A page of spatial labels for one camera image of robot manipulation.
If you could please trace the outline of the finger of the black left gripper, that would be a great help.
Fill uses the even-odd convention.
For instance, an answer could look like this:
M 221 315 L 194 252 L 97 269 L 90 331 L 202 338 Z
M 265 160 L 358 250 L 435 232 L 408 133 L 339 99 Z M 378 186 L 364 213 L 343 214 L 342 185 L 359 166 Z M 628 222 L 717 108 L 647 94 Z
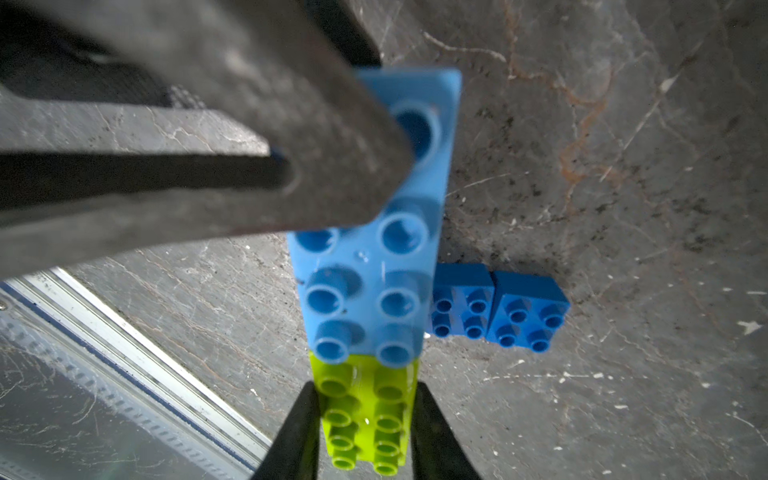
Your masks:
M 1 275 L 354 226 L 411 173 L 344 1 L 5 1 Z

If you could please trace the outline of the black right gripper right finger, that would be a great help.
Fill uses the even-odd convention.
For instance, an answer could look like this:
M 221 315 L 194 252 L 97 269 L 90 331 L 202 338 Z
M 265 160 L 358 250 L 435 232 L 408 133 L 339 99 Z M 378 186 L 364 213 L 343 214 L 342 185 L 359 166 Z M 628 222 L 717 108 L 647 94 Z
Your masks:
M 421 381 L 411 417 L 411 444 L 414 479 L 481 479 L 428 386 Z

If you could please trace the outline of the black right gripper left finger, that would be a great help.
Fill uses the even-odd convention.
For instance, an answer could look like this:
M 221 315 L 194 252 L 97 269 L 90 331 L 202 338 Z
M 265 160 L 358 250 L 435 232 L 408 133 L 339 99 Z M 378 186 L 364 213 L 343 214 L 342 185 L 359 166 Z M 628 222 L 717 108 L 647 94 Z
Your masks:
M 301 389 L 251 480 L 318 477 L 320 400 L 312 381 Z

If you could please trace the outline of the green lego brick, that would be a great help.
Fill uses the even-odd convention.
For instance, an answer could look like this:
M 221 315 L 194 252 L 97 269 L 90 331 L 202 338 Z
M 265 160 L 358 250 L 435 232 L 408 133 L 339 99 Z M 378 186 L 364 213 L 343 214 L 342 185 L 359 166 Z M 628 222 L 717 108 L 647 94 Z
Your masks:
M 373 356 L 328 364 L 309 354 L 332 465 L 350 471 L 368 462 L 382 476 L 406 463 L 420 362 L 389 368 Z

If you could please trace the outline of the small blue lego brick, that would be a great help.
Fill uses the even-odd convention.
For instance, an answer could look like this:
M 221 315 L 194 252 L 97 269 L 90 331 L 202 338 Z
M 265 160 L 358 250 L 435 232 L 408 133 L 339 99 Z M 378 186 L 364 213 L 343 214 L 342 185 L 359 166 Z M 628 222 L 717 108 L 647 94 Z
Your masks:
M 494 293 L 493 280 L 484 264 L 437 264 L 426 332 L 438 338 L 484 338 Z
M 550 277 L 493 271 L 494 297 L 486 340 L 502 348 L 549 350 L 571 303 Z

